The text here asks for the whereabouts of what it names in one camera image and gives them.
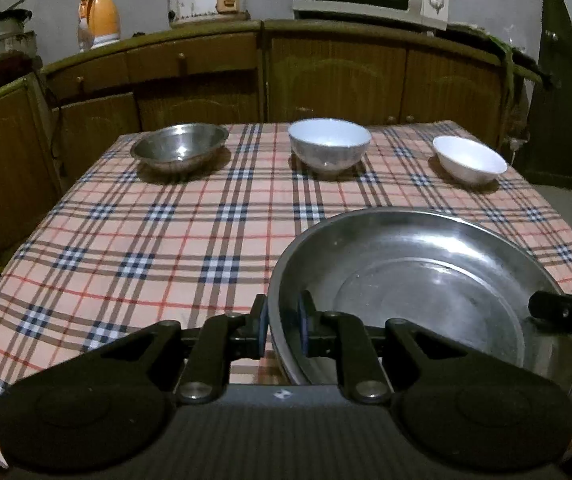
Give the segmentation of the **brown wooden cabinet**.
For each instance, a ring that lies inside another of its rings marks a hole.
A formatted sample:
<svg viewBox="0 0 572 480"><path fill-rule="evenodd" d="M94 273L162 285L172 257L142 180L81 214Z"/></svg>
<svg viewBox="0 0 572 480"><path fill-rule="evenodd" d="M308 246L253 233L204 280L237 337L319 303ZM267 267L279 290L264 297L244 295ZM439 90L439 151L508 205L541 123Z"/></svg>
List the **brown wooden cabinet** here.
<svg viewBox="0 0 572 480"><path fill-rule="evenodd" d="M496 40L330 21L202 24L64 58L0 88L0 255L126 133L182 122L452 120L496 148L531 60Z"/></svg>

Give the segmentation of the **small steel bowl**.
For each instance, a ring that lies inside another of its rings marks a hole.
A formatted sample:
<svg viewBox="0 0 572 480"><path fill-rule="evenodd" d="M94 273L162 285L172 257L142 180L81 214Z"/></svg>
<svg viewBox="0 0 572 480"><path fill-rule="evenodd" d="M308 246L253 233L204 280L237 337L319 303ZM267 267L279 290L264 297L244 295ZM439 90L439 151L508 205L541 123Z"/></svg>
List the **small steel bowl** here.
<svg viewBox="0 0 572 480"><path fill-rule="evenodd" d="M187 174L213 158L228 140L228 130L213 124L179 124L143 134L131 156L158 174Z"/></svg>

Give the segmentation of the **small white shallow bowl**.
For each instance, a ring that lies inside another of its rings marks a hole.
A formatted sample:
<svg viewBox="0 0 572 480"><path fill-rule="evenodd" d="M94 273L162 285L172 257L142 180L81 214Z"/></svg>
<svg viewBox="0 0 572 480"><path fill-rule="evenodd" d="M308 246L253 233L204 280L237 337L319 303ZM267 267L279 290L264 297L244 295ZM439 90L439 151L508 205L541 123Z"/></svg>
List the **small white shallow bowl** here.
<svg viewBox="0 0 572 480"><path fill-rule="evenodd" d="M474 140L437 136L432 147L443 169L466 185L487 185L508 169L507 162L499 153Z"/></svg>

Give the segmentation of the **white deep porcelain bowl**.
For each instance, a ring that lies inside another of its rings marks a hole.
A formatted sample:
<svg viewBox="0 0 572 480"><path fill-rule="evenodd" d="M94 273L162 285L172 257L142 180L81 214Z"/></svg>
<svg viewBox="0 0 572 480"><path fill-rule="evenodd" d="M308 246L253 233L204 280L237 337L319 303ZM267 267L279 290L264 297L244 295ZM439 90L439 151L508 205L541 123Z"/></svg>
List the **white deep porcelain bowl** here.
<svg viewBox="0 0 572 480"><path fill-rule="evenodd" d="M356 166L372 140L367 128L335 118L298 120L287 132L294 154L318 174L340 174Z"/></svg>

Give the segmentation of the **plaid checkered tablecloth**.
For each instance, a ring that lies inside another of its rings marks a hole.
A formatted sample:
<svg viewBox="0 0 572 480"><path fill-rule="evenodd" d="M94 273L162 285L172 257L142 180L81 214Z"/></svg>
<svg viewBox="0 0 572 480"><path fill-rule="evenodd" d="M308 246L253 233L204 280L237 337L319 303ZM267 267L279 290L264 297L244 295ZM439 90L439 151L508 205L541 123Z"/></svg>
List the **plaid checkered tablecloth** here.
<svg viewBox="0 0 572 480"><path fill-rule="evenodd" d="M475 222L536 257L572 294L572 229L515 171L487 192L435 161L454 122L376 127L362 162L318 180L280 124L236 125L200 174L155 178L119 138L70 188L0 278L0 394L16 380L172 318L196 326L244 312L287 245L342 212L393 206Z"/></svg>

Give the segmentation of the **orange electric kettle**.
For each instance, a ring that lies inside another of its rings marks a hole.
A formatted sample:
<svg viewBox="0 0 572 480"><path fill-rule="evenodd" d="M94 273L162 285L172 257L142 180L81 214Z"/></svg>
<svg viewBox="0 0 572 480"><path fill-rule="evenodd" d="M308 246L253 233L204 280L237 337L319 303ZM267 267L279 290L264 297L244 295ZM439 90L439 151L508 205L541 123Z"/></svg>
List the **orange electric kettle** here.
<svg viewBox="0 0 572 480"><path fill-rule="evenodd" d="M120 40L120 18L114 0L80 0L78 45L81 52Z"/></svg>

